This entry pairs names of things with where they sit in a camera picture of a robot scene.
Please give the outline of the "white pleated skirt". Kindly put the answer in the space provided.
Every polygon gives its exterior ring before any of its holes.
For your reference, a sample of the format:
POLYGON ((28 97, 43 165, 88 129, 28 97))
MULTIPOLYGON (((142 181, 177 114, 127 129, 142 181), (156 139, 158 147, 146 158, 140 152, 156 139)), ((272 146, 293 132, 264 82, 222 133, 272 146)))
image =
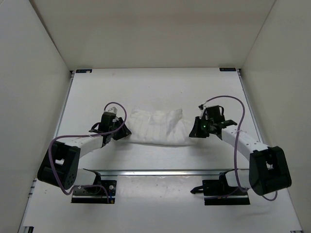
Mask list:
POLYGON ((183 110, 169 112, 133 109, 127 117, 126 126, 131 131, 131 143, 158 146, 191 146, 197 139, 189 137, 191 122, 184 119, 183 110))

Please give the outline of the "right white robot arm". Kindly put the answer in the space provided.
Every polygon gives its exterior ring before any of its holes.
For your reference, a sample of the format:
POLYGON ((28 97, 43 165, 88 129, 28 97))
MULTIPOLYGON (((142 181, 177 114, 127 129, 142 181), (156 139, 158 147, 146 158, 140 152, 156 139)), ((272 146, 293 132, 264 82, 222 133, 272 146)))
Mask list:
POLYGON ((234 148, 234 157, 240 153, 249 162, 247 169, 239 169, 237 159, 230 171, 220 174, 218 190, 230 194, 235 188, 252 189, 263 196, 292 185, 292 179, 282 148, 270 147, 242 131, 233 120, 226 120, 223 107, 200 105, 201 114, 195 118, 189 134, 191 138, 207 138, 211 134, 234 148))

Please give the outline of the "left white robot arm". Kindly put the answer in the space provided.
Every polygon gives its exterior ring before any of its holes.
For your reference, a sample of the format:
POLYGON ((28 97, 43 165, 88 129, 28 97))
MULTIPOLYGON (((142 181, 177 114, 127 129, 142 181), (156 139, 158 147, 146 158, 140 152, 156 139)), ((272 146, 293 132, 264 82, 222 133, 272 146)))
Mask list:
POLYGON ((49 144, 39 167, 37 178, 41 182, 59 187, 68 194, 70 188, 85 187, 90 193, 97 193, 102 187, 98 172, 79 169, 80 159, 115 141, 131 135, 125 119, 117 116, 117 109, 104 108, 100 122, 95 123, 84 135, 56 137, 49 144))

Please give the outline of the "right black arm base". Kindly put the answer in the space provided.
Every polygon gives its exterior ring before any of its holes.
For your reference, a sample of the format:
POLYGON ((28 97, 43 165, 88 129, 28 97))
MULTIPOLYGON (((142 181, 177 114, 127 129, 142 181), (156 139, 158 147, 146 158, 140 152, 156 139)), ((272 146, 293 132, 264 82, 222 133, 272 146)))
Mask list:
POLYGON ((203 179, 202 185, 194 187, 190 192, 203 194, 205 206, 250 205, 249 196, 237 186, 228 185, 225 174, 221 172, 217 179, 203 179))

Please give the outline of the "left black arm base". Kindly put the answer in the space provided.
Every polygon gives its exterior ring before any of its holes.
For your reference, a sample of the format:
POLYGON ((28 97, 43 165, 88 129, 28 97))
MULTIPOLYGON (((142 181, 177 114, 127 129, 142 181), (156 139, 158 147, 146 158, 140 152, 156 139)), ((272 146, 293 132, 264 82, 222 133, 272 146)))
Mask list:
POLYGON ((98 171, 78 169, 72 186, 71 203, 114 204, 117 181, 98 171))

